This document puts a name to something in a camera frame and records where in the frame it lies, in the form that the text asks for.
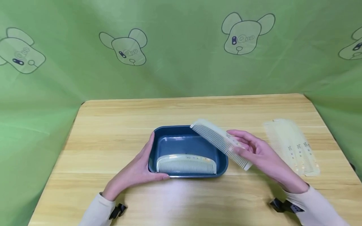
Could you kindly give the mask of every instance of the white sleeve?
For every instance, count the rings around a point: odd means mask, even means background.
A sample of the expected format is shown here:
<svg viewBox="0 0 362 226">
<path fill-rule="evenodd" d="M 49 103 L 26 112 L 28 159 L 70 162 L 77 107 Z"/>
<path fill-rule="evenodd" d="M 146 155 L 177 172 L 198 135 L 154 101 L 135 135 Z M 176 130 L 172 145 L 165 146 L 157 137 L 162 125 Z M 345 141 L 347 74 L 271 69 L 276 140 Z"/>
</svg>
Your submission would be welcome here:
<svg viewBox="0 0 362 226">
<path fill-rule="evenodd" d="M 110 226 L 109 216 L 115 208 L 115 202 L 106 200 L 98 194 L 85 211 L 78 226 Z"/>
<path fill-rule="evenodd" d="M 333 206 L 314 188 L 303 194 L 291 194 L 285 191 L 287 200 L 302 208 L 296 213 L 303 226 L 347 226 Z"/>
</svg>

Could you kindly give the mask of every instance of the dog face drawing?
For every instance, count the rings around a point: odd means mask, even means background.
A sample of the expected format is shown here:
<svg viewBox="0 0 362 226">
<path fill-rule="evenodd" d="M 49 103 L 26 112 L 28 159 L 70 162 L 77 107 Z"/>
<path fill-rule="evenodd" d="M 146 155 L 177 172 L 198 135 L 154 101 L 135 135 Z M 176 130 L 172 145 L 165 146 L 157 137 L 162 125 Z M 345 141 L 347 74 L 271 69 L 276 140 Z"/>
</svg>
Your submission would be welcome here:
<svg viewBox="0 0 362 226">
<path fill-rule="evenodd" d="M 120 62 L 133 66 L 146 63 L 146 57 L 141 50 L 147 44 L 147 37 L 143 31 L 132 29 L 128 37 L 124 38 L 114 38 L 101 32 L 99 39 L 106 47 L 115 51 Z"/>
<path fill-rule="evenodd" d="M 267 14 L 258 21 L 243 21 L 238 13 L 230 13 L 222 25 L 222 32 L 229 35 L 224 45 L 225 51 L 235 55 L 252 52 L 258 37 L 268 33 L 274 23 L 273 14 Z"/>
<path fill-rule="evenodd" d="M 30 74 L 45 62 L 45 56 L 33 49 L 33 39 L 24 31 L 9 27 L 0 40 L 0 65 L 11 64 L 23 74 Z"/>
<path fill-rule="evenodd" d="M 357 60 L 362 58 L 362 27 L 352 34 L 352 39 L 356 41 L 343 48 L 338 53 L 341 58 L 346 60 Z"/>
</svg>

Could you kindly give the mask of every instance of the wooden table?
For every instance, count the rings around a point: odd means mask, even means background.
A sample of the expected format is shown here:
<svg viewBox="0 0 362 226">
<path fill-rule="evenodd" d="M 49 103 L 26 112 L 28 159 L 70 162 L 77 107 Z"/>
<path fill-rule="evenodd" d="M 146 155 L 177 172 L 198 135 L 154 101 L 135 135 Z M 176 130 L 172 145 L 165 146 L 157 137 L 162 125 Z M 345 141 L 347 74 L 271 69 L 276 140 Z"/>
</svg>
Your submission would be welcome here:
<svg viewBox="0 0 362 226">
<path fill-rule="evenodd" d="M 247 130 L 267 139 L 263 122 L 294 120 L 321 168 L 305 180 L 351 225 L 361 225 L 362 186 L 312 103 L 300 94 L 237 97 L 102 100 L 84 103 L 49 178 L 31 226 L 77 225 L 95 195 L 163 125 L 205 118 L 223 129 Z M 216 179 L 170 179 L 128 189 L 128 205 L 114 225 L 298 225 L 296 217 L 268 206 L 281 189 L 253 167 L 232 161 Z"/>
</svg>

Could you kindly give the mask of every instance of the fine-tooth comb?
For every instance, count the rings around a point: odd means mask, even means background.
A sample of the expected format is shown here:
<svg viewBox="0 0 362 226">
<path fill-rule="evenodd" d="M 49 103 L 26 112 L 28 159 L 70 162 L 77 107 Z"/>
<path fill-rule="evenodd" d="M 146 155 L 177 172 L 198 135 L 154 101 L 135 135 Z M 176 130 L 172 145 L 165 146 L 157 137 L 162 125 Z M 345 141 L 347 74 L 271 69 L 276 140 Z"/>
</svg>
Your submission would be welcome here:
<svg viewBox="0 0 362 226">
<path fill-rule="evenodd" d="M 216 162 L 192 154 L 163 155 L 157 159 L 156 170 L 167 174 L 216 174 Z"/>
<path fill-rule="evenodd" d="M 236 162 L 236 164 L 245 171 L 252 166 L 251 162 L 245 160 L 234 152 L 234 147 L 243 148 L 240 143 L 233 138 L 232 135 L 223 131 L 211 122 L 205 119 L 198 119 L 190 126 L 190 128 L 223 152 L 231 160 Z"/>
<path fill-rule="evenodd" d="M 298 175 L 317 176 L 320 168 L 299 127 L 288 119 L 264 123 L 271 147 Z"/>
</svg>

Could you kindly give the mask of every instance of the plastic tray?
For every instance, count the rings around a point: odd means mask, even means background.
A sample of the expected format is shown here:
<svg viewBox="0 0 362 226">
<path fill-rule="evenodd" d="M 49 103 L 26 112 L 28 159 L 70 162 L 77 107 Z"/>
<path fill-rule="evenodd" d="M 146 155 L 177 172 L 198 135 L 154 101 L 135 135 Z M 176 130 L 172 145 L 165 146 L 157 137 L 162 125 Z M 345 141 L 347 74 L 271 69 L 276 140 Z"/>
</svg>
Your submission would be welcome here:
<svg viewBox="0 0 362 226">
<path fill-rule="evenodd" d="M 211 158 L 216 162 L 216 174 L 169 174 L 179 178 L 210 178 L 224 174 L 228 158 L 207 140 L 194 132 L 189 125 L 162 126 L 155 129 L 148 169 L 156 172 L 156 161 L 168 154 L 194 154 Z"/>
</svg>

